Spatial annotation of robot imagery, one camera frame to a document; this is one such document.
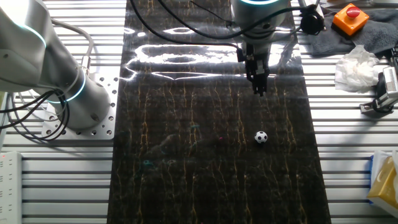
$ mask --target white power strip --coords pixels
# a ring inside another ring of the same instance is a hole
[[[0,224],[22,223],[22,156],[0,153]]]

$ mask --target dark marble mat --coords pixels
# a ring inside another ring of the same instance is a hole
[[[158,2],[137,3],[158,31],[205,40],[173,29],[181,26]],[[167,4],[195,27],[226,33],[188,3]],[[228,17],[227,1],[200,4]],[[295,37],[272,46],[279,75],[260,98],[234,49],[165,42],[128,3],[108,223],[330,223],[295,47]],[[263,146],[257,131],[268,134]]]

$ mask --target crumpled paper towel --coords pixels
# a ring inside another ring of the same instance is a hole
[[[379,59],[367,52],[363,45],[356,46],[336,64],[336,89],[356,92],[376,85],[379,81],[378,72],[373,66],[379,62]]]

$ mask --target soccer ball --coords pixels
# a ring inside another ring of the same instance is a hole
[[[259,131],[257,132],[256,136],[254,139],[257,141],[257,143],[265,143],[268,140],[268,136],[264,131]]]

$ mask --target red button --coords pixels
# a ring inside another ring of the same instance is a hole
[[[347,9],[347,16],[354,19],[357,16],[359,16],[359,13],[361,13],[361,10],[358,7],[349,7]]]

